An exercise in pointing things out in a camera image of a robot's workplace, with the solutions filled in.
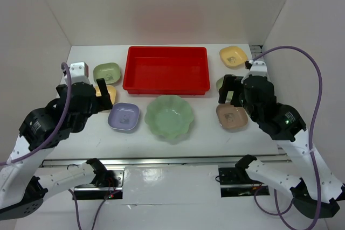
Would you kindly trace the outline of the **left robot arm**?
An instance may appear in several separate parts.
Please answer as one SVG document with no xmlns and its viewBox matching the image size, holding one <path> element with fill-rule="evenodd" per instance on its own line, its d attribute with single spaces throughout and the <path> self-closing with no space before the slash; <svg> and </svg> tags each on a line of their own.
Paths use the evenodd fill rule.
<svg viewBox="0 0 345 230">
<path fill-rule="evenodd" d="M 30 112 L 19 128 L 15 147 L 1 169 L 1 220 L 29 216 L 44 201 L 79 185 L 114 186 L 115 174 L 97 158 L 49 176 L 35 176 L 43 160 L 71 133 L 81 132 L 92 115 L 113 107 L 104 79 L 56 87 L 58 98 Z"/>
</svg>

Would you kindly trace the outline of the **green square plate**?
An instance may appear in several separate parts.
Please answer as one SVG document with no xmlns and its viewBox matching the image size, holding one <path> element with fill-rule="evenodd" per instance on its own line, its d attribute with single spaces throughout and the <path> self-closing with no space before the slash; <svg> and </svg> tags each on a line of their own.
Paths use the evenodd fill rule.
<svg viewBox="0 0 345 230">
<path fill-rule="evenodd" d="M 223 80 L 224 80 L 224 77 L 220 78 L 217 80 L 216 82 L 216 89 L 217 89 L 217 92 L 219 92 L 220 88 L 222 87 L 223 85 Z M 228 91 L 227 93 L 227 97 L 226 97 L 226 101 L 227 102 L 230 102 L 232 100 L 232 97 L 233 97 L 233 91 Z"/>
<path fill-rule="evenodd" d="M 103 78 L 108 85 L 117 83 L 121 78 L 120 66 L 115 62 L 97 65 L 93 70 L 93 79 Z"/>
</svg>

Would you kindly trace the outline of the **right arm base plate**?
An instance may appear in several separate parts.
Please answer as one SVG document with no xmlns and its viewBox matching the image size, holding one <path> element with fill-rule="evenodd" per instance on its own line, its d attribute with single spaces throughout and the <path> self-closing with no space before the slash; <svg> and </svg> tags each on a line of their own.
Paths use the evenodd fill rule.
<svg viewBox="0 0 345 230">
<path fill-rule="evenodd" d="M 220 184 L 222 198 L 250 197 L 254 196 L 257 190 L 259 190 L 258 196 L 270 195 L 267 185 L 251 180 L 235 167 L 218 168 L 218 176 L 215 177 L 215 180 Z"/>
</svg>

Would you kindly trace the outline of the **purple square panda plate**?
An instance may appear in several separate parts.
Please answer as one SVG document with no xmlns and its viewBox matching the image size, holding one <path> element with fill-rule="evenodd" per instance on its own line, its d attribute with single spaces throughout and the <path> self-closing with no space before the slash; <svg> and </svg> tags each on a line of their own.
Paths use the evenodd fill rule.
<svg viewBox="0 0 345 230">
<path fill-rule="evenodd" d="M 132 103 L 116 103 L 108 116 L 108 125 L 115 130 L 133 130 L 139 120 L 140 109 Z"/>
</svg>

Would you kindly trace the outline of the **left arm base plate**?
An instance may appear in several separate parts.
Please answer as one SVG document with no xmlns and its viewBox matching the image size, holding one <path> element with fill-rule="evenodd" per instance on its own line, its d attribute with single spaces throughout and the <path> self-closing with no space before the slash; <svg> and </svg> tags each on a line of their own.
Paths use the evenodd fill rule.
<svg viewBox="0 0 345 230">
<path fill-rule="evenodd" d="M 120 200 L 123 198 L 124 169 L 113 170 L 114 178 L 106 179 L 100 186 L 93 184 L 79 185 L 73 189 L 77 200 Z"/>
</svg>

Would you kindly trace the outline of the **yellow square plate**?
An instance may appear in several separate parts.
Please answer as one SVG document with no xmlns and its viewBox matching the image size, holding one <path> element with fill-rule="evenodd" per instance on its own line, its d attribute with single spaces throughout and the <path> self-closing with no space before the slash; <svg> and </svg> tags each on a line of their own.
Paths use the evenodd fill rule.
<svg viewBox="0 0 345 230">
<path fill-rule="evenodd" d="M 229 46 L 219 51 L 223 64 L 228 68 L 238 68 L 247 61 L 246 53 L 238 46 Z"/>
<path fill-rule="evenodd" d="M 107 91 L 109 93 L 111 102 L 112 102 L 112 104 L 114 104 L 115 103 L 115 99 L 116 99 L 116 88 L 114 86 L 112 86 L 112 85 L 106 85 L 106 87 L 107 87 Z M 99 87 L 95 86 L 94 88 L 96 90 L 96 96 L 101 96 L 101 92 L 100 92 Z"/>
</svg>

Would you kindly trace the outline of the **pink-brown square panda plate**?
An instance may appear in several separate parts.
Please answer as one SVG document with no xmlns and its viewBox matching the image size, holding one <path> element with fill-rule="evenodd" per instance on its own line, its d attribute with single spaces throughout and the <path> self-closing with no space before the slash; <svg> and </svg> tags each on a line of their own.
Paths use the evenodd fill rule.
<svg viewBox="0 0 345 230">
<path fill-rule="evenodd" d="M 239 129 L 247 125 L 248 117 L 242 107 L 235 107 L 230 103 L 219 104 L 216 114 L 222 128 L 227 130 Z"/>
</svg>

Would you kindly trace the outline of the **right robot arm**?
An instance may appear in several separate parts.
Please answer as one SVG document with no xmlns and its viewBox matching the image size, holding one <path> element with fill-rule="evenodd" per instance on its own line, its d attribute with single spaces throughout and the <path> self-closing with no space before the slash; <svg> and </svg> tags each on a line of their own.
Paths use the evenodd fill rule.
<svg viewBox="0 0 345 230">
<path fill-rule="evenodd" d="M 241 108 L 260 130 L 278 143 L 294 166 L 294 173 L 265 164 L 254 155 L 245 155 L 235 164 L 238 181 L 261 182 L 287 197 L 302 215 L 310 218 L 332 218 L 344 200 L 344 183 L 331 172 L 312 141 L 299 112 L 278 102 L 273 83 L 266 76 L 225 75 L 219 89 L 219 104 Z"/>
</svg>

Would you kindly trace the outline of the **green scalloped bowl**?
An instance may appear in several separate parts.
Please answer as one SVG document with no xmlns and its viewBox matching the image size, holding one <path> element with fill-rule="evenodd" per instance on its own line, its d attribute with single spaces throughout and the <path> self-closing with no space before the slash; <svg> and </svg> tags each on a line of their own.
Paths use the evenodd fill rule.
<svg viewBox="0 0 345 230">
<path fill-rule="evenodd" d="M 161 95 L 147 105 L 144 121 L 152 134 L 173 140 L 189 131 L 195 116 L 178 95 Z"/>
</svg>

